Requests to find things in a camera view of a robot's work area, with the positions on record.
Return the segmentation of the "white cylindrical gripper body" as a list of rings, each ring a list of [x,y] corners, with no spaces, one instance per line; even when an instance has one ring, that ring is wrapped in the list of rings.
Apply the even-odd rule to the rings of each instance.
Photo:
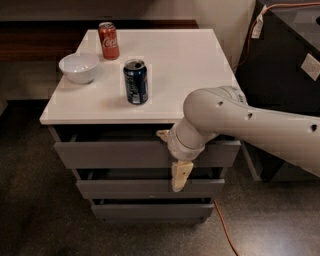
[[[198,131],[186,118],[183,118],[169,130],[167,146],[175,159],[192,161],[205,149],[206,143],[217,136],[215,132]]]

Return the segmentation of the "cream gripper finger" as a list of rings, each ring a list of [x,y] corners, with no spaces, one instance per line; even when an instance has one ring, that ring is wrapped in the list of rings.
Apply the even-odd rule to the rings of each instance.
[[[181,191],[187,179],[192,172],[194,164],[192,161],[182,161],[178,160],[177,162],[173,162],[171,166],[171,174],[172,174],[172,190],[174,192]]]
[[[168,134],[169,134],[168,130],[158,130],[156,132],[156,135],[165,143],[168,142]]]

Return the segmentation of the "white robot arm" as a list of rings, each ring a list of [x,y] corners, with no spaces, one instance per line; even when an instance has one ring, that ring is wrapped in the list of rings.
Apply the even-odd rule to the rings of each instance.
[[[175,192],[184,188],[207,142],[219,135],[238,138],[320,176],[319,117],[251,107],[244,93],[231,86],[202,88],[186,97],[180,121],[157,132],[175,158]]]

